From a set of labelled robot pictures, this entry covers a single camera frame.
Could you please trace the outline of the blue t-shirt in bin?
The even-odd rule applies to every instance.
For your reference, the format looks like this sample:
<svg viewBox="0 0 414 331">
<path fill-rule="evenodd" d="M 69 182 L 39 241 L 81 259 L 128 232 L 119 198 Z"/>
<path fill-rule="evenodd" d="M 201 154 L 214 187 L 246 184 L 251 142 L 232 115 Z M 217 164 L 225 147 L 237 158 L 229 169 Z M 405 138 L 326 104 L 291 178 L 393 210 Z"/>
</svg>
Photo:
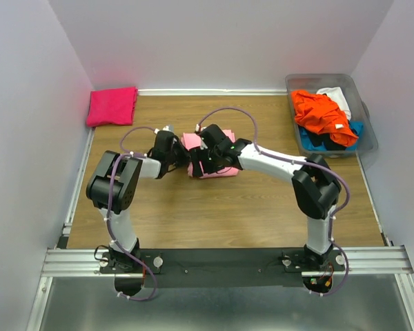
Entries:
<svg viewBox="0 0 414 331">
<path fill-rule="evenodd" d="M 299 127 L 300 146 L 305 150 L 311 151 L 354 151 L 358 145 L 360 137 L 363 135 L 364 125 L 360 121 L 350 121 L 349 127 L 358 140 L 350 147 L 335 143 L 329 134 L 315 134 L 303 127 Z"/>
</svg>

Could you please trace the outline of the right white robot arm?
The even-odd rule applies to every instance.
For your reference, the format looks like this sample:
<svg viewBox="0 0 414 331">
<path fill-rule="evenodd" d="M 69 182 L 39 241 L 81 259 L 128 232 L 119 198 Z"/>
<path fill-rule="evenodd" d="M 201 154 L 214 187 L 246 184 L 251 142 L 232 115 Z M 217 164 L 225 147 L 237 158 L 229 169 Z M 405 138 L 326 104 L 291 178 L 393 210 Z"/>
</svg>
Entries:
<svg viewBox="0 0 414 331">
<path fill-rule="evenodd" d="M 216 124 L 196 126 L 195 134 L 200 146 L 190 151 L 194 170 L 252 170 L 291 183 L 297 206 L 307 218 L 307 242 L 301 262 L 315 270 L 329 262 L 335 246 L 333 219 L 342 181 L 323 157 L 294 157 L 262 148 L 248 139 L 232 141 Z"/>
</svg>

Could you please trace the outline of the light pink t-shirt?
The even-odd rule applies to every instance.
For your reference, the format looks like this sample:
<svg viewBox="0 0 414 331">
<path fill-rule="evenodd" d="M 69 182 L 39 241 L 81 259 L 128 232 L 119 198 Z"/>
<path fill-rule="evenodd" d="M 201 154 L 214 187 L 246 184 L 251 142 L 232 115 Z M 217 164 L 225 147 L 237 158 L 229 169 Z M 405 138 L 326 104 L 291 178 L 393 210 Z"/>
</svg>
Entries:
<svg viewBox="0 0 414 331">
<path fill-rule="evenodd" d="M 195 133 L 183 133 L 181 142 L 187 150 L 193 148 L 199 148 L 201 145 L 201 139 Z M 205 172 L 203 165 L 193 165 L 189 163 L 188 176 L 199 179 L 208 179 L 215 177 L 235 177 L 239 174 L 239 170 L 232 167 L 225 167 L 208 174 Z"/>
</svg>

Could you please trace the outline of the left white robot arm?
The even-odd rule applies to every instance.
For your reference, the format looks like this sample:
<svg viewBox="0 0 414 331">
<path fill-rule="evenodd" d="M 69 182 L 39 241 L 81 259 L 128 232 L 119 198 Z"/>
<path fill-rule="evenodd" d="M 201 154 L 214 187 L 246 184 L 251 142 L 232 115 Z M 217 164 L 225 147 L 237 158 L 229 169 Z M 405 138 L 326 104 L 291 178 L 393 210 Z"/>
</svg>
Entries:
<svg viewBox="0 0 414 331">
<path fill-rule="evenodd" d="M 186 166 L 190 155 L 171 126 L 155 129 L 153 147 L 145 154 L 107 150 L 86 187 L 104 222 L 110 226 L 107 253 L 98 258 L 102 273 L 138 272 L 142 266 L 139 239 L 135 234 L 130 205 L 140 178 L 160 179 L 169 172 Z"/>
</svg>

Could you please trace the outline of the clear plastic bin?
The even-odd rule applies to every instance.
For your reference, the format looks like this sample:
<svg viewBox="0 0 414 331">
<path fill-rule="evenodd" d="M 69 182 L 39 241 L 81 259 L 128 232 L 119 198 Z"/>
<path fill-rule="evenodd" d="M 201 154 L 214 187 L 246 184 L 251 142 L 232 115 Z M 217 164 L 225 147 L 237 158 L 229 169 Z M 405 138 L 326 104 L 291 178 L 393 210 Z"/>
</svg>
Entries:
<svg viewBox="0 0 414 331">
<path fill-rule="evenodd" d="M 290 74 L 285 78 L 301 154 L 350 157 L 378 147 L 366 105 L 347 74 Z"/>
</svg>

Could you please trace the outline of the orange t-shirt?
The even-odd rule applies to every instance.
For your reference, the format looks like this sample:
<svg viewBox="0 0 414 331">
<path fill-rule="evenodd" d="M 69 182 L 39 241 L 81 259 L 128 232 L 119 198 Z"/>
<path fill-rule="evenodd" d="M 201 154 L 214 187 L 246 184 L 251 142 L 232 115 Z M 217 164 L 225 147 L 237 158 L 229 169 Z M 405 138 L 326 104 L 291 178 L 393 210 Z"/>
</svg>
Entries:
<svg viewBox="0 0 414 331">
<path fill-rule="evenodd" d="M 337 144 L 350 147 L 358 140 L 352 133 L 346 115 L 326 95 L 295 90 L 290 94 L 295 112 L 294 120 L 300 127 L 315 134 L 329 134 Z"/>
</svg>

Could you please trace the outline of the aluminium rail frame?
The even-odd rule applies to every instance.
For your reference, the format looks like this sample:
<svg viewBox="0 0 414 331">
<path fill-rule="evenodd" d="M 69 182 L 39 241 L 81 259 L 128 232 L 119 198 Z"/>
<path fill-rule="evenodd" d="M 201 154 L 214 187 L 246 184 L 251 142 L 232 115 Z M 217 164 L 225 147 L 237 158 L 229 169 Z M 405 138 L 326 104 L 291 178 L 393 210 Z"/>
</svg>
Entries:
<svg viewBox="0 0 414 331">
<path fill-rule="evenodd" d="M 102 274 L 108 251 L 49 250 L 29 330 L 403 330 L 411 319 L 388 275 L 410 274 L 398 246 L 343 248 L 330 292 L 306 287 L 142 289 L 129 296 Z"/>
</svg>

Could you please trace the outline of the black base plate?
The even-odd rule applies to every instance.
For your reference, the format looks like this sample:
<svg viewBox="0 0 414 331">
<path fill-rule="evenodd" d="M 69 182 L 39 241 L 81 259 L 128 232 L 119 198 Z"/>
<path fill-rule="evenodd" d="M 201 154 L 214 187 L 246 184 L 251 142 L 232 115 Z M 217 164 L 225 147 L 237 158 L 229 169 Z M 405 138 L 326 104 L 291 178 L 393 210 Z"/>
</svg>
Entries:
<svg viewBox="0 0 414 331">
<path fill-rule="evenodd" d="M 97 257 L 100 273 L 115 275 L 115 289 L 306 287 L 328 293 L 345 270 L 342 254 L 319 257 L 306 248 L 141 249 L 137 260 L 109 249 Z"/>
</svg>

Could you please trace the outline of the folded magenta t-shirt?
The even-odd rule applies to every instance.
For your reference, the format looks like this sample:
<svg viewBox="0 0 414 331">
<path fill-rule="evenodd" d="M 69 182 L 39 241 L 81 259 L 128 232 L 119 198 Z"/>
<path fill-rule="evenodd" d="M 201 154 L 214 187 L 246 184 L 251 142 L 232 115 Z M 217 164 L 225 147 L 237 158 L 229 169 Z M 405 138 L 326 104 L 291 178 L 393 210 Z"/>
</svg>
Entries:
<svg viewBox="0 0 414 331">
<path fill-rule="evenodd" d="M 131 126 L 137 97 L 136 87 L 92 91 L 86 125 L 89 128 L 105 125 Z"/>
</svg>

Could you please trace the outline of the white t-shirt in bin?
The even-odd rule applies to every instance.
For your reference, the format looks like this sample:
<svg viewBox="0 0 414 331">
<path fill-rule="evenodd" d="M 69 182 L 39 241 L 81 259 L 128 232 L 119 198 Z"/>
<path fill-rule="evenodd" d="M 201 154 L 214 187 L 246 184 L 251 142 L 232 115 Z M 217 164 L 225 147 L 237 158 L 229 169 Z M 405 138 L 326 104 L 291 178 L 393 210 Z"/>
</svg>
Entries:
<svg viewBox="0 0 414 331">
<path fill-rule="evenodd" d="M 346 97 L 344 96 L 344 93 L 339 86 L 333 88 L 321 88 L 317 91 L 317 94 L 326 95 L 329 97 L 339 106 L 339 109 L 346 115 L 347 120 L 351 120 L 351 109 L 349 108 Z"/>
</svg>

